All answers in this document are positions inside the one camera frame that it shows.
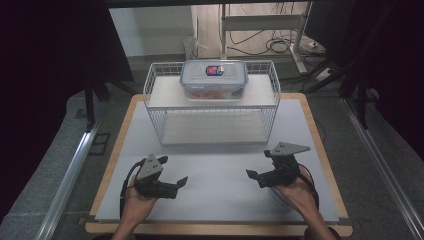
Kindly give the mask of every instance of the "human hand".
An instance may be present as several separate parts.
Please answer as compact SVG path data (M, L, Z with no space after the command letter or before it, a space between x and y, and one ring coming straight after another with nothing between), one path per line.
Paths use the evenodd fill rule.
M299 165L299 168L300 173L312 182L312 177L306 168L301 165ZM275 186L275 189L283 195L287 203L294 210L302 215L314 239L335 240L333 233L326 226L324 219L315 205L315 200L309 186L302 179L297 178L288 186Z
M158 200L157 198L145 198L140 195L134 188L134 182L135 176L131 178L125 193L124 210L119 226L113 235L113 240L128 239L134 229L149 216Z
M299 168L300 173L312 182L312 178L305 167L299 165ZM286 199L287 203L303 217L305 217L305 214L318 212L309 186L300 178L297 178L288 186L278 185L274 188Z

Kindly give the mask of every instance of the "wire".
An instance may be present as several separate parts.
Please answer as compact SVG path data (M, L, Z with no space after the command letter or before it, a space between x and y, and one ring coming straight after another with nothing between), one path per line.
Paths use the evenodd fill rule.
M319 126L320 126L320 128L322 129L322 134L324 135L324 137L322 137L321 142L322 142L322 143L325 143L325 140L327 139L327 132L325 131L325 128L324 128L324 126L322 125L322 123L321 123L320 121L318 121L318 119L316 119L315 117L314 117L314 121L315 121L316 123L318 123L318 125L319 125Z

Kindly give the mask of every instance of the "aluminum rail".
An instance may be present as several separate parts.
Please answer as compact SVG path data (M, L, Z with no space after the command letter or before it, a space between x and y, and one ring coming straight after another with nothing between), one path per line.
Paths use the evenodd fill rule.
M413 206L409 197L402 190L402 187L399 185L395 176L393 175L390 167L387 165L386 160L379 151L377 145L375 144L372 136L368 130L364 129L362 125L356 118L355 107L351 100L342 99L341 100L346 111L349 114L350 120L352 121L356 131L359 134L362 142L364 143L368 154L371 156L378 172L381 175L384 183L386 184L389 193L391 194L393 200L395 201L397 207L399 208L403 218L406 221L409 229L411 230L412 235L417 240L424 239L424 225L418 214L417 210Z
M93 142L97 129L99 128L104 107L102 106L100 108L101 110L100 114L97 116L97 122L90 132L84 133L35 239L51 239L54 231L56 230L57 224L81 171L82 165L84 164L91 143Z

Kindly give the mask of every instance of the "white shelf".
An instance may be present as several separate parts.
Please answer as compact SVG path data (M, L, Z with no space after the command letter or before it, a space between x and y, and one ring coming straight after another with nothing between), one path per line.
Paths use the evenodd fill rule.
M157 76L148 108L211 108L211 107L276 107L271 81L267 74L249 74L249 82L241 100L188 100L179 83L179 76Z

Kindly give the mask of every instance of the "wire rack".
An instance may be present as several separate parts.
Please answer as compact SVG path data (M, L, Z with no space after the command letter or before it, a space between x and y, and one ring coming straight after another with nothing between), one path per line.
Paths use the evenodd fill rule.
M272 61L246 61L240 101L190 101L179 84L183 63L153 63L144 103L161 144L266 143L280 85Z

